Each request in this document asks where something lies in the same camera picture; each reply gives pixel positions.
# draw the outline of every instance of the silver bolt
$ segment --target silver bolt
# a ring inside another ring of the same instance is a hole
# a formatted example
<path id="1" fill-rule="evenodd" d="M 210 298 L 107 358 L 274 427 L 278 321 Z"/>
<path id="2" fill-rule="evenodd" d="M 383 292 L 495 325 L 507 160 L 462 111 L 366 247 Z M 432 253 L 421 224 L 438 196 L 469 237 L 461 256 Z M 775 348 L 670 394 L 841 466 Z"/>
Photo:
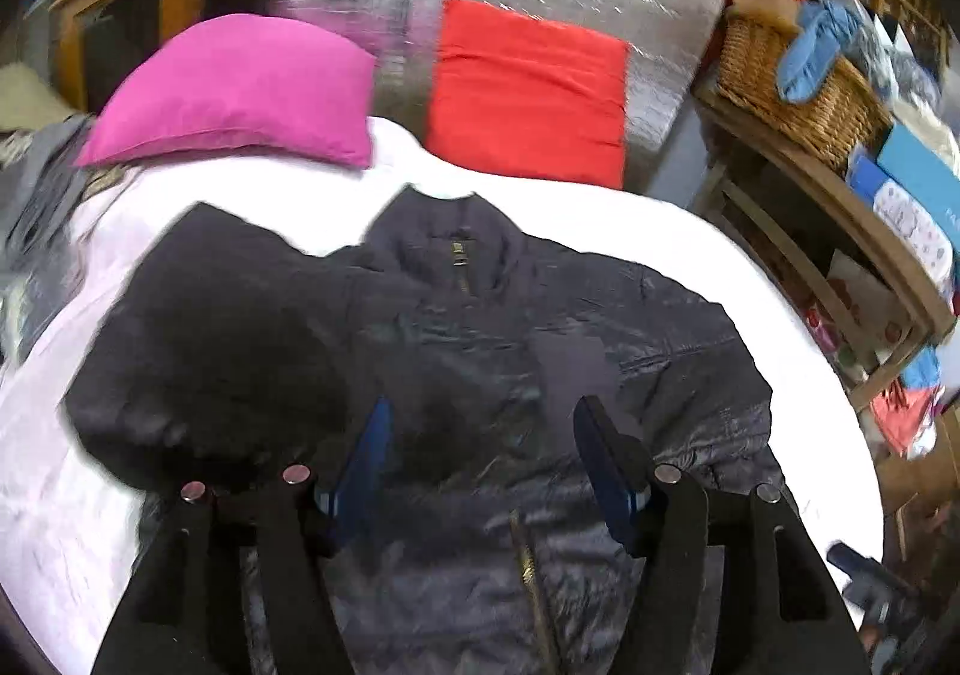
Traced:
<path id="1" fill-rule="evenodd" d="M 181 488 L 181 499 L 185 502 L 199 502 L 206 493 L 206 486 L 199 480 L 191 480 Z"/>
<path id="2" fill-rule="evenodd" d="M 673 464 L 660 464 L 659 467 L 654 469 L 654 477 L 661 481 L 661 483 L 672 486 L 680 482 L 680 477 L 683 477 L 683 472 L 674 467 Z"/>
<path id="3" fill-rule="evenodd" d="M 781 493 L 776 486 L 771 486 L 769 483 L 760 483 L 757 486 L 757 496 L 760 497 L 761 501 L 767 502 L 768 504 L 776 504 L 779 502 Z"/>
<path id="4" fill-rule="evenodd" d="M 286 467 L 283 471 L 283 482 L 289 483 L 291 486 L 305 483 L 309 479 L 310 467 L 304 467 L 303 464 L 290 464 L 290 466 Z"/>

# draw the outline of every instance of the wooden table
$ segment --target wooden table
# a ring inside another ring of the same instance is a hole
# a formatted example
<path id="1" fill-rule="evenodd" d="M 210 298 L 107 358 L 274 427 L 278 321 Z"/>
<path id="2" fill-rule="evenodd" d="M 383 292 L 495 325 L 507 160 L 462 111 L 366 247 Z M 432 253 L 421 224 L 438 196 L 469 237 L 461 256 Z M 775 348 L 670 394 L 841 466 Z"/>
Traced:
<path id="1" fill-rule="evenodd" d="M 714 166 L 698 197 L 696 208 L 726 231 L 730 225 L 724 223 L 722 207 L 726 202 L 731 202 L 784 255 L 827 309 L 857 360 L 869 373 L 866 382 L 848 391 L 853 408 L 858 412 L 865 409 L 880 391 L 898 377 L 924 343 L 930 341 L 939 344 L 949 335 L 954 324 L 952 311 L 904 242 L 824 163 L 765 122 L 721 98 L 712 89 L 699 87 L 695 97 L 704 117 L 716 122 L 742 144 L 776 166 L 846 232 L 875 266 L 909 315 L 909 330 L 894 347 L 886 363 L 879 365 L 868 337 L 833 291 L 824 274 L 774 219 L 734 183 L 724 163 Z M 766 269 L 746 240 L 739 234 L 731 235 Z"/>

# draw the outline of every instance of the mattress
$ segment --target mattress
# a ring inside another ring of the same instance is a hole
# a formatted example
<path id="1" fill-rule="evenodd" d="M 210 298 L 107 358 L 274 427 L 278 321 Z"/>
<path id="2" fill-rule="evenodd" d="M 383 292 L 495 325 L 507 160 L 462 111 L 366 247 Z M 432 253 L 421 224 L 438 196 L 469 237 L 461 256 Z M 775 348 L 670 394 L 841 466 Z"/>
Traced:
<path id="1" fill-rule="evenodd" d="M 370 127 L 374 165 L 363 173 L 267 154 L 191 160 L 132 173 L 76 212 L 83 288 L 0 386 L 0 584 L 61 673 L 90 672 L 127 585 L 142 499 L 83 453 L 59 402 L 137 260 L 201 200 L 324 255 L 357 243 L 407 183 L 435 197 L 477 193 L 525 233 L 657 269 L 736 324 L 773 389 L 770 445 L 814 544 L 824 553 L 841 539 L 880 558 L 880 492 L 846 395 L 793 310 L 723 234 L 646 197 L 459 169 L 393 122 Z"/>

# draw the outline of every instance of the teal box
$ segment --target teal box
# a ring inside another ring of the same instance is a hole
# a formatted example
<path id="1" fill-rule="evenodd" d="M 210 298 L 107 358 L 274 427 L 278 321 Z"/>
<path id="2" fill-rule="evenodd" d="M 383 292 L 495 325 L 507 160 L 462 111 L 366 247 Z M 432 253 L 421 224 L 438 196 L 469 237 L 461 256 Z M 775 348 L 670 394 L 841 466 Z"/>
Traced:
<path id="1" fill-rule="evenodd" d="M 960 250 L 960 179 L 899 122 L 887 137 L 877 165 L 930 213 Z"/>

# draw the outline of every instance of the pillow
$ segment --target pillow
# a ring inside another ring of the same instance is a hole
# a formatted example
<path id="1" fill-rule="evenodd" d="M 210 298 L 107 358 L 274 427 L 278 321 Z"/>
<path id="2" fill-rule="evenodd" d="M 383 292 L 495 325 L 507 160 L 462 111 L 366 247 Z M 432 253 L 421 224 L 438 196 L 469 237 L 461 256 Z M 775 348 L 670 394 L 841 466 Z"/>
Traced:
<path id="1" fill-rule="evenodd" d="M 117 88 L 76 165 L 256 145 L 366 168 L 373 63 L 347 39 L 296 20 L 201 22 Z"/>
<path id="2" fill-rule="evenodd" d="M 622 188 L 628 50 L 580 26 L 445 0 L 427 149 L 477 172 Z"/>

